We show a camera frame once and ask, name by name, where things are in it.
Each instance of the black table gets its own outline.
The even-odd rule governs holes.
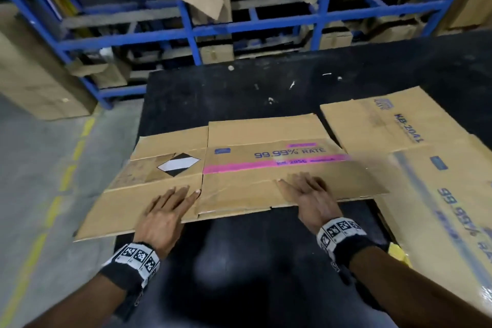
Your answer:
[[[139,135],[311,112],[328,127],[320,104],[420,85],[491,147],[490,42],[474,32],[157,72]],[[342,209],[388,242],[372,201]],[[294,207],[188,224],[161,268],[129,325],[393,326],[342,283]]]

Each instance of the flattened cardboard box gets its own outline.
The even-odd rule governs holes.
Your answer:
[[[413,267],[492,315],[492,152],[419,87],[321,109]]]
[[[162,166],[183,154],[198,161],[174,176],[165,172]],[[76,239],[132,232],[151,199],[173,186],[202,189],[183,222],[291,206],[276,180],[300,171],[328,181],[340,201],[387,192],[329,138],[314,114],[210,122],[208,127],[140,138]]]

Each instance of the pink stripe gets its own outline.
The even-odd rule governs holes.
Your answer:
[[[301,144],[289,144],[287,148],[297,148],[297,147],[316,147],[316,143],[301,143]]]
[[[239,170],[250,169],[262,169],[262,168],[275,168],[286,165],[307,165],[308,163],[323,163],[334,161],[350,161],[351,158],[348,154],[333,154],[331,156],[321,156],[302,159],[291,160],[269,160],[269,161],[255,161],[255,162],[243,162],[243,163],[227,163],[225,165],[210,165],[203,169],[203,174],[215,174],[217,172],[229,172]]]

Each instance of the gray floor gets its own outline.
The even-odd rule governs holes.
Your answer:
[[[19,275],[70,164],[86,117],[44,122],[0,95],[0,311],[22,295],[9,327],[17,328],[71,293],[110,257],[114,238],[73,243],[94,200],[130,156],[143,100],[103,111],[87,138],[72,185],[48,232],[27,290],[15,293]]]

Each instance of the blue shelf frame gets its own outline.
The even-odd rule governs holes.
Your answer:
[[[129,45],[135,43],[149,42],[168,42],[172,39],[188,39],[189,46],[193,55],[194,63],[201,65],[200,52],[196,44],[196,37],[212,36],[219,34],[230,34],[253,30],[264,30],[281,27],[294,27],[298,29],[300,25],[314,25],[313,36],[311,40],[311,50],[317,50],[321,40],[323,27],[327,22],[338,20],[361,19],[368,17],[377,17],[385,15],[400,15],[400,14],[420,14],[435,11],[429,18],[426,26],[422,31],[422,36],[428,36],[438,25],[441,18],[446,14],[446,11],[451,6],[453,0],[422,0],[421,3],[406,3],[401,5],[386,5],[382,0],[366,0],[369,8],[351,9],[347,11],[327,12],[330,0],[318,0],[318,8],[310,8],[311,14],[259,19],[255,8],[249,9],[250,21],[230,22],[222,24],[193,26],[188,14],[186,5],[181,0],[151,0],[145,3],[125,3],[120,5],[95,6],[82,8],[76,3],[77,7],[86,14],[101,14],[101,13],[117,13],[123,11],[133,11],[140,8],[166,8],[178,7],[181,13],[183,28],[169,30],[155,30],[151,32],[133,32],[122,35],[112,35],[85,39],[71,39],[68,35],[67,39],[56,39],[43,26],[40,19],[31,11],[26,0],[11,0],[17,5],[19,11],[31,23],[31,25],[39,32],[43,39],[52,47],[53,51],[61,60],[68,64],[73,59],[70,56],[70,51],[79,49],[99,49],[108,46]],[[146,91],[145,85],[125,86],[108,89],[98,89],[89,79],[81,77],[80,80],[92,95],[101,103],[102,107],[111,109],[112,104],[110,98],[144,94]]]

